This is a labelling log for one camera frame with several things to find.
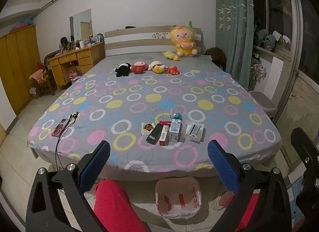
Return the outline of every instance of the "yellow wardrobe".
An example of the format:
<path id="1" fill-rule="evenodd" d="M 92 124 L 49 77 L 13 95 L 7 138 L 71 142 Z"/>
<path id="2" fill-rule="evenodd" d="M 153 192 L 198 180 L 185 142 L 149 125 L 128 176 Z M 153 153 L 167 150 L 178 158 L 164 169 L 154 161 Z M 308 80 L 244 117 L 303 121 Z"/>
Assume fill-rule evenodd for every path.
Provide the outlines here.
<path id="1" fill-rule="evenodd" d="M 38 70 L 37 63 L 40 55 L 35 25 L 0 37 L 0 77 L 17 115 L 32 100 L 29 76 Z"/>

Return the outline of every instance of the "brown plush object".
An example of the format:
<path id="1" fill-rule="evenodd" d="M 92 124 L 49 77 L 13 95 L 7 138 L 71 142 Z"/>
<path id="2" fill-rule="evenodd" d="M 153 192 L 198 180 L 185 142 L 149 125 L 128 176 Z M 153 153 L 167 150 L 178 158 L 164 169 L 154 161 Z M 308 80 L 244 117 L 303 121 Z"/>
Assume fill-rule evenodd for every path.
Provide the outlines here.
<path id="1" fill-rule="evenodd" d="M 205 55 L 210 55 L 215 65 L 222 67 L 223 71 L 226 70 L 227 58 L 223 50 L 218 47 L 212 47 L 206 50 Z"/>

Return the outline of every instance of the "wooden desk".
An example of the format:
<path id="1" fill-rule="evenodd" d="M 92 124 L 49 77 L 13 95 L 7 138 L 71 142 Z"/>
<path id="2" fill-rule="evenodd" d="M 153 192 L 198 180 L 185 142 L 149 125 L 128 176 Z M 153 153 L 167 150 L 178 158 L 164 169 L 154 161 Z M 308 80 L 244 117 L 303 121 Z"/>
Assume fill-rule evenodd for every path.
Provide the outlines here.
<path id="1" fill-rule="evenodd" d="M 48 60 L 52 68 L 55 82 L 59 91 L 62 86 L 70 82 L 67 69 L 68 62 L 78 61 L 82 74 L 93 68 L 98 62 L 105 58 L 105 43 L 100 42 L 88 47 L 72 50 L 70 52 L 55 56 Z"/>

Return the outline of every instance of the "gray mattress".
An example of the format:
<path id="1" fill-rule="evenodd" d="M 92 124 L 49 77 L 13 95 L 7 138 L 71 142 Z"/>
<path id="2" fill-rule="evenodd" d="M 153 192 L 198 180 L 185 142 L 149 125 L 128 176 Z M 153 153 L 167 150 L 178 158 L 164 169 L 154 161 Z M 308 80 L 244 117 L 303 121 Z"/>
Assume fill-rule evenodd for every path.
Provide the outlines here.
<path id="1" fill-rule="evenodd" d="M 115 76 L 113 68 L 119 64 L 140 60 L 175 64 L 182 73 Z M 44 112 L 29 133 L 28 145 L 42 152 L 39 155 L 50 153 L 52 161 L 58 138 L 51 133 L 62 118 L 76 111 L 80 116 L 64 133 L 58 153 L 79 160 L 106 140 L 111 146 L 106 165 L 112 168 L 145 173 L 210 169 L 207 145 L 212 139 L 241 162 L 269 159 L 282 146 L 265 112 L 209 56 L 178 62 L 165 59 L 162 53 L 107 57 Z M 148 144 L 146 136 L 141 136 L 141 123 L 170 120 L 169 114 L 176 112 L 205 125 L 201 142 L 186 139 L 165 147 Z"/>

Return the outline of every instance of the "green curtain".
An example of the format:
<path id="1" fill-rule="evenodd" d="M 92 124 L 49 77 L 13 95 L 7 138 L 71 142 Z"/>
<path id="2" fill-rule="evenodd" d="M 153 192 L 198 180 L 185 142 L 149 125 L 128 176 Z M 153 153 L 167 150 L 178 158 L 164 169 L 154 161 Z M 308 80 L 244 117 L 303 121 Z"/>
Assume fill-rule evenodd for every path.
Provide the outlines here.
<path id="1" fill-rule="evenodd" d="M 226 72 L 248 87 L 254 37 L 253 0 L 216 0 L 216 47 L 226 57 Z"/>

